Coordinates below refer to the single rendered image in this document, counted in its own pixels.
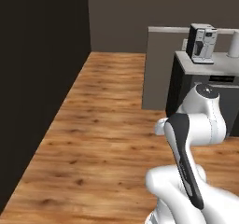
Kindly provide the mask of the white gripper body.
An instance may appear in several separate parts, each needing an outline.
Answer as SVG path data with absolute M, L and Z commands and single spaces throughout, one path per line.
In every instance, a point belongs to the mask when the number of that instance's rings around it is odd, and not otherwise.
M 155 134 L 164 135 L 164 124 L 167 121 L 167 118 L 159 119 L 155 124 Z

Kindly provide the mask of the black dishwasher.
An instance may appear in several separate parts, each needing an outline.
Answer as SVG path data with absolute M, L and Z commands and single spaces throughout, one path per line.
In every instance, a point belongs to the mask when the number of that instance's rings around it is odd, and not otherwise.
M 215 52 L 213 64 L 194 63 L 186 51 L 174 56 L 166 103 L 166 116 L 174 114 L 196 84 L 204 83 L 220 93 L 220 111 L 227 125 L 227 135 L 239 137 L 239 58 Z

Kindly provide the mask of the grey counter cabinet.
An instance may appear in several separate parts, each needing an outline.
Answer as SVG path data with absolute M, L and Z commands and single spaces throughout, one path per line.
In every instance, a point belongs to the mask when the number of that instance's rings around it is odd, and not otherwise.
M 183 51 L 183 39 L 188 27 L 148 27 L 142 107 L 149 110 L 166 108 L 173 59 L 176 51 Z M 215 52 L 228 52 L 236 29 L 218 28 Z

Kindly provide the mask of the black and silver coffee machine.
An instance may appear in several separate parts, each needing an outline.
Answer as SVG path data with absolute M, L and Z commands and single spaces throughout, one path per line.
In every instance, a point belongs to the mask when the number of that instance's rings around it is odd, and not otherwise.
M 186 52 L 196 64 L 213 64 L 212 54 L 217 42 L 218 30 L 210 24 L 192 23 Z

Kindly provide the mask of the white cylinder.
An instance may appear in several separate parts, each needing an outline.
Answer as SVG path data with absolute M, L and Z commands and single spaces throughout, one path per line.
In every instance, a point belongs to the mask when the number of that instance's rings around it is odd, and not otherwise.
M 239 30 L 235 30 L 227 53 L 228 57 L 239 58 Z

